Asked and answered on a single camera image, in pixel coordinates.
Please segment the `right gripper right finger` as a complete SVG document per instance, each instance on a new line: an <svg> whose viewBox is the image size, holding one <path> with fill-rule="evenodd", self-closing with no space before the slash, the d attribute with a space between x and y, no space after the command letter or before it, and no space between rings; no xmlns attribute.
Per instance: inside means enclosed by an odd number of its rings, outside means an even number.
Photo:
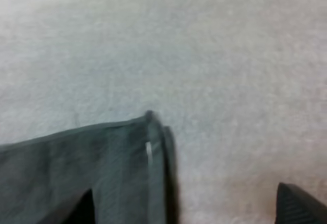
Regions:
<svg viewBox="0 0 327 224"><path fill-rule="evenodd" d="M326 224L326 205L294 184L279 183L275 223Z"/></svg>

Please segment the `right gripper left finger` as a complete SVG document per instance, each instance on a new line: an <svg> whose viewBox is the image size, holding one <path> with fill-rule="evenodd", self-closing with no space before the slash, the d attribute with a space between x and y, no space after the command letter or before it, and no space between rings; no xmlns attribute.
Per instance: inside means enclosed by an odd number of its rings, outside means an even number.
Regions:
<svg viewBox="0 0 327 224"><path fill-rule="evenodd" d="M92 190L87 190L77 202L63 224L95 224L95 206Z"/></svg>

